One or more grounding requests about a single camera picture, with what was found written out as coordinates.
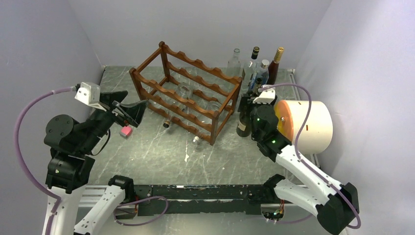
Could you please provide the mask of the dark green wine bottle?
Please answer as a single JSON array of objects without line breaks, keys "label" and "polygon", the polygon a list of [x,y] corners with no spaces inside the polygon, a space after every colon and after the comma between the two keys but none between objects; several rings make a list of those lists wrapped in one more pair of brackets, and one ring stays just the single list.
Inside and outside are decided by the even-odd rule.
[{"label": "dark green wine bottle", "polygon": [[251,93],[252,94],[256,94],[258,92],[258,89],[261,87],[262,85],[262,78],[256,78],[255,81],[252,82],[251,85]]},{"label": "dark green wine bottle", "polygon": [[239,113],[239,121],[236,127],[236,133],[240,137],[248,137],[252,132],[252,122],[249,110],[245,109]]}]

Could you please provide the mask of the blue square glass bottle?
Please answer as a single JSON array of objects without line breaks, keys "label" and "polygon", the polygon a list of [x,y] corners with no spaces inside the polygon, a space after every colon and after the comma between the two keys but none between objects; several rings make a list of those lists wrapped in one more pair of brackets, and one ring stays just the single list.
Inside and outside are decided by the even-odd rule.
[{"label": "blue square glass bottle", "polygon": [[258,78],[261,79],[260,85],[266,84],[266,82],[269,79],[269,71],[268,66],[270,65],[269,60],[262,60],[260,63],[258,63],[251,75],[250,83],[249,83],[249,90],[252,90],[254,87],[254,84]]}]

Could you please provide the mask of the clear round glass bottle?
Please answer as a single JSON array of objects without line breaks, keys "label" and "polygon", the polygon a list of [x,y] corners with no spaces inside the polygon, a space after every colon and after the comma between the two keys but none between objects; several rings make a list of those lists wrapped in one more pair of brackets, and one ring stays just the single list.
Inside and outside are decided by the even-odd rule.
[{"label": "clear round glass bottle", "polygon": [[226,69],[226,75],[229,77],[239,76],[240,74],[240,68],[241,68],[241,62],[240,62],[240,49],[235,48],[233,51],[233,55],[231,59],[228,61],[227,69]]}]

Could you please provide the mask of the clear square whisky bottle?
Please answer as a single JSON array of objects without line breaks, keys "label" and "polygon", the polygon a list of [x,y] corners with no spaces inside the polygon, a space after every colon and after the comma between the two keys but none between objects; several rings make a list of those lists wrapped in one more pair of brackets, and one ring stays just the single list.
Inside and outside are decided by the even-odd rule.
[{"label": "clear square whisky bottle", "polygon": [[246,90],[249,88],[249,83],[251,80],[251,76],[256,68],[257,58],[259,54],[260,48],[255,46],[251,53],[251,57],[246,61],[242,69],[242,84],[241,89]]}]

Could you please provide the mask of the brown bottle gold foil top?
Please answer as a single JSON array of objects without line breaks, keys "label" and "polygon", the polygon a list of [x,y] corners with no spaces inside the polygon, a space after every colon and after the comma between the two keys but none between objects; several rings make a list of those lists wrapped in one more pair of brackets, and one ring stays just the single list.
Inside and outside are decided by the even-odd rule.
[{"label": "brown bottle gold foil top", "polygon": [[279,68],[279,63],[281,61],[282,55],[284,53],[284,47],[279,47],[276,51],[276,54],[272,62],[268,66],[269,78],[266,82],[267,85],[273,85],[277,79],[277,73]]}]

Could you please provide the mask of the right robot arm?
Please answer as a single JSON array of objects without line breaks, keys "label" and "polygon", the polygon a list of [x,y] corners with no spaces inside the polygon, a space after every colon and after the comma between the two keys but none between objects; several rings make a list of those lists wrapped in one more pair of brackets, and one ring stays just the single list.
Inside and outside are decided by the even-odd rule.
[{"label": "right robot arm", "polygon": [[307,188],[283,179],[264,189],[265,199],[271,203],[283,199],[296,204],[315,216],[332,235],[340,234],[354,219],[358,229],[361,220],[356,187],[333,179],[300,152],[298,141],[302,132],[308,132],[308,118],[314,102],[300,101],[287,108],[288,115],[283,115],[274,110],[275,98],[272,89],[257,96],[243,94],[238,109],[249,117],[251,137],[260,152],[293,173]]}]

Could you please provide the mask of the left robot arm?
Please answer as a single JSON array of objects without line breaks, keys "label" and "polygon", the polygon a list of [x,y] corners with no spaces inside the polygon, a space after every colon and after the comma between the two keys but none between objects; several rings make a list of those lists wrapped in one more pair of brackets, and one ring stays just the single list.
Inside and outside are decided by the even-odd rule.
[{"label": "left robot arm", "polygon": [[53,117],[46,125],[44,143],[50,147],[46,185],[49,192],[48,213],[43,233],[46,235],[91,235],[119,203],[128,204],[136,195],[133,180],[124,176],[110,179],[110,195],[103,197],[87,215],[83,224],[76,224],[76,214],[83,191],[94,165],[92,150],[113,124],[138,127],[148,101],[123,104],[127,91],[104,93],[94,103],[94,111],[79,122],[69,115]]}]

